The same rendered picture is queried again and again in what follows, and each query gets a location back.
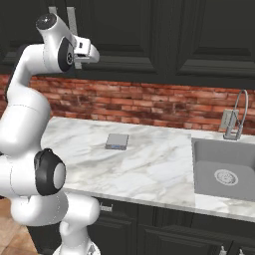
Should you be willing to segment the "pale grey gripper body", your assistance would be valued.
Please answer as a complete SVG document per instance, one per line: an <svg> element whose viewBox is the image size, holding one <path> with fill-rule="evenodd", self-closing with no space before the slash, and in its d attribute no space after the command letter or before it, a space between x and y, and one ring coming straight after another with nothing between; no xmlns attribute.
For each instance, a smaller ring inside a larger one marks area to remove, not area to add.
<svg viewBox="0 0 255 255"><path fill-rule="evenodd" d="M75 49L75 61L81 63L97 63L100 59L98 50L92 45L79 45Z"/></svg>

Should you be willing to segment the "grey flat kitchen scale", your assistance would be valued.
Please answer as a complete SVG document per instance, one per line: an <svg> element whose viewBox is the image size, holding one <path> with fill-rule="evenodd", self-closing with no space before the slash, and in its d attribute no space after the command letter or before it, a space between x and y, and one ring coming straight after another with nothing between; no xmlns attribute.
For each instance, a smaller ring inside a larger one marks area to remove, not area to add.
<svg viewBox="0 0 255 255"><path fill-rule="evenodd" d="M126 150L128 146L128 135L119 133L110 133L105 145L106 149Z"/></svg>

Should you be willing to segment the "grey sink basin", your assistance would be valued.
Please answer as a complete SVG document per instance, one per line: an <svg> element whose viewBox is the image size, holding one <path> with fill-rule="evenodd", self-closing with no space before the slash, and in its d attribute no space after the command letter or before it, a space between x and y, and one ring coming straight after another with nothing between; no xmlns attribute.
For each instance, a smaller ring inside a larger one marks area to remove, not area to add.
<svg viewBox="0 0 255 255"><path fill-rule="evenodd" d="M194 191L255 202L255 144L193 138Z"/></svg>

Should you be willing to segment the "dark wall cabinet door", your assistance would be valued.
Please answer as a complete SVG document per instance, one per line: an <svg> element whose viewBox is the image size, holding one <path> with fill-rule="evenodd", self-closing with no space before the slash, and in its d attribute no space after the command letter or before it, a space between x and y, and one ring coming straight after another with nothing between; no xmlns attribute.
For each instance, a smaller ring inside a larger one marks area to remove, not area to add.
<svg viewBox="0 0 255 255"><path fill-rule="evenodd" d="M11 73L20 46L43 43L36 21L50 6L67 21L66 0L0 0L0 75Z"/></svg>
<svg viewBox="0 0 255 255"><path fill-rule="evenodd" d="M173 0L166 80L255 90L255 0Z"/></svg>
<svg viewBox="0 0 255 255"><path fill-rule="evenodd" d="M78 36L100 53L95 64L78 64L78 79L160 84L164 81L165 0L66 0L74 7Z"/></svg>

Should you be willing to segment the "grey wall socket plate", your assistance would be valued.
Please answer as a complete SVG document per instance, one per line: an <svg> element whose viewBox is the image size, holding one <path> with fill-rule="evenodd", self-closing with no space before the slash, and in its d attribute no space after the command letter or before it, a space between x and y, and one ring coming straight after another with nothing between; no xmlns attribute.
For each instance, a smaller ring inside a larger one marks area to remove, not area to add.
<svg viewBox="0 0 255 255"><path fill-rule="evenodd" d="M223 111L223 115L221 118L221 124L220 127L227 129L228 126L231 126L232 129L238 128L238 110L227 110L225 109Z"/></svg>

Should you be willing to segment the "silver arched tap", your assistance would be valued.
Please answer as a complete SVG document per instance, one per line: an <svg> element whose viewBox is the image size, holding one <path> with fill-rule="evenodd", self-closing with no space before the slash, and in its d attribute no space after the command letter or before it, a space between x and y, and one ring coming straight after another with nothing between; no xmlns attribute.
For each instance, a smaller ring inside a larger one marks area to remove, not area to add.
<svg viewBox="0 0 255 255"><path fill-rule="evenodd" d="M238 118L238 113L237 113L237 107L239 103L239 99L241 94L244 94L245 96L245 109L244 109L244 114L242 120ZM224 139L227 140L238 140L243 132L243 126L244 126L244 121L248 112L248 104L249 104L249 99L248 99L248 93L246 90L241 90L237 96L237 99L235 101L235 106L234 109L231 112L230 115L230 120L227 125L225 134L223 135Z"/></svg>

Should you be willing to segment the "dark drawer front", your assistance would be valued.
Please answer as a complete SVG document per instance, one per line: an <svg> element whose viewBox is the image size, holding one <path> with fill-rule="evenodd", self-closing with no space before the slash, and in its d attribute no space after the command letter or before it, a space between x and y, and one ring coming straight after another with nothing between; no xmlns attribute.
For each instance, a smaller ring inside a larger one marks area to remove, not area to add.
<svg viewBox="0 0 255 255"><path fill-rule="evenodd" d="M100 204L102 203L103 205L107 205L107 206L110 206L111 204L114 205L113 212L102 211L102 213L130 217L130 218L136 218L137 216L137 205L134 203L106 199L106 198L99 198L99 197L98 197L98 202Z"/></svg>

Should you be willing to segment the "dark base cabinet door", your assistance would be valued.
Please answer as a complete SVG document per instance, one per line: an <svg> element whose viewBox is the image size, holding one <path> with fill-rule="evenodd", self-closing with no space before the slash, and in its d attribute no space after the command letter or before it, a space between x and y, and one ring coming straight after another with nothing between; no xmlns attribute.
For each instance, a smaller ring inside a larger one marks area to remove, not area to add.
<svg viewBox="0 0 255 255"><path fill-rule="evenodd" d="M231 245L229 238L187 227L137 228L137 255L219 255L221 246L228 255Z"/></svg>
<svg viewBox="0 0 255 255"><path fill-rule="evenodd" d="M245 255L255 255L255 239L235 238L231 246L231 255L238 255L242 249Z"/></svg>
<svg viewBox="0 0 255 255"><path fill-rule="evenodd" d="M29 227L28 231L36 250L42 255L53 255L61 245L60 224ZM88 227L92 241L101 255L136 255L136 220L123 215L110 216L103 212L99 219Z"/></svg>

